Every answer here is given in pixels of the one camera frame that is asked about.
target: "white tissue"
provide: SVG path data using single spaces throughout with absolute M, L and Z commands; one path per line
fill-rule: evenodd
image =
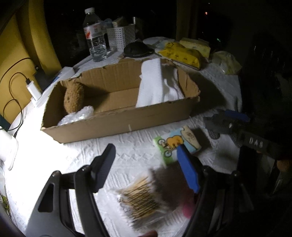
M 161 64 L 160 58 L 142 63 L 136 108 L 184 98 L 178 86 L 178 70 Z

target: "brown fuzzy ball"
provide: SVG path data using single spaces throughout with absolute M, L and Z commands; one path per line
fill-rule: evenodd
M 64 108 L 68 114 L 83 108 L 84 88 L 81 83 L 71 82 L 67 86 L 64 97 Z

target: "hand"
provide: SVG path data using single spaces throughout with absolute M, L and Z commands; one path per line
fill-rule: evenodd
M 158 235 L 157 232 L 155 230 L 152 230 L 139 237 L 157 237 L 157 235 Z

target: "white storage container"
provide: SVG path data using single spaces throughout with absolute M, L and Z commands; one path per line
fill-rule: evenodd
M 111 50 L 123 52 L 128 44 L 135 42 L 135 25 L 108 28 L 107 36 Z

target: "yellow wrapper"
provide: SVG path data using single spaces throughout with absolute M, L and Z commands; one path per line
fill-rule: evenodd
M 168 43 L 164 50 L 159 51 L 162 56 L 174 59 L 191 66 L 201 68 L 201 54 L 196 49 L 185 48 L 179 43 Z
M 203 57 L 209 58 L 211 48 L 209 47 L 209 43 L 206 41 L 182 38 L 180 40 L 180 44 L 186 48 L 196 49 L 202 54 Z

